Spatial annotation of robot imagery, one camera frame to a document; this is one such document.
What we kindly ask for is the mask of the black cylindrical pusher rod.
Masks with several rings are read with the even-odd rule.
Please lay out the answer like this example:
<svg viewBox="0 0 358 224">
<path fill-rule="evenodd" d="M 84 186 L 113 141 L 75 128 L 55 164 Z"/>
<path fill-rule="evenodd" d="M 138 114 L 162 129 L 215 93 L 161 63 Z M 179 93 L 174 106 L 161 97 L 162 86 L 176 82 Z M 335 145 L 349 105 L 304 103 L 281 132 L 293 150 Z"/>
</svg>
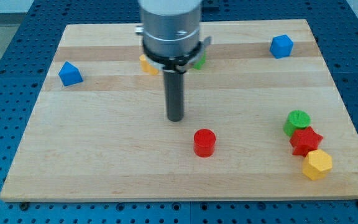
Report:
<svg viewBox="0 0 358 224">
<path fill-rule="evenodd" d="M 173 122 L 181 121 L 184 116 L 183 74 L 164 70 L 163 82 L 167 118 Z"/>
</svg>

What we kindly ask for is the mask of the yellow block behind arm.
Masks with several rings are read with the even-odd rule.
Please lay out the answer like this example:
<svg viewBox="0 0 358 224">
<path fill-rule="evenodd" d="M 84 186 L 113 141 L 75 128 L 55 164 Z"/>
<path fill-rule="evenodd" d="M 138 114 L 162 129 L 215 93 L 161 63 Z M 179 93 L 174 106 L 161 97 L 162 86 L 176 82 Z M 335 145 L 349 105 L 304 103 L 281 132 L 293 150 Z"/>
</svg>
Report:
<svg viewBox="0 0 358 224">
<path fill-rule="evenodd" d="M 139 56 L 139 61 L 140 61 L 140 67 L 143 72 L 148 73 L 150 75 L 159 74 L 159 70 L 148 63 L 147 58 L 144 54 Z"/>
</svg>

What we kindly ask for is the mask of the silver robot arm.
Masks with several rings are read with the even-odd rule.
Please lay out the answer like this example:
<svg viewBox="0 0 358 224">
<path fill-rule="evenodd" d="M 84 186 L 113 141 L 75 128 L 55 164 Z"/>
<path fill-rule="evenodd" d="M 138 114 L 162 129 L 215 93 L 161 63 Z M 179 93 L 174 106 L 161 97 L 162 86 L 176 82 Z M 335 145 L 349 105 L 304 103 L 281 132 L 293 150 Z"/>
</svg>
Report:
<svg viewBox="0 0 358 224">
<path fill-rule="evenodd" d="M 139 0 L 142 36 L 148 62 L 163 72 L 170 121 L 184 116 L 184 74 L 204 55 L 211 37 L 200 40 L 202 0 Z"/>
</svg>

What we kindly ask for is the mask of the green block behind arm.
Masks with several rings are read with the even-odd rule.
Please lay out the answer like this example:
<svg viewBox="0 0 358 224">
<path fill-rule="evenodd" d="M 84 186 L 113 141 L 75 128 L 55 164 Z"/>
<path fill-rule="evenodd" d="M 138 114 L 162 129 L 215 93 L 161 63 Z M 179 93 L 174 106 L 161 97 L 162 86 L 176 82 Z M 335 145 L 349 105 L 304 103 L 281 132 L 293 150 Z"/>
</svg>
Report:
<svg viewBox="0 0 358 224">
<path fill-rule="evenodd" d="M 206 62 L 206 52 L 204 52 L 203 56 L 194 64 L 193 68 L 197 70 L 201 70 L 205 62 Z"/>
</svg>

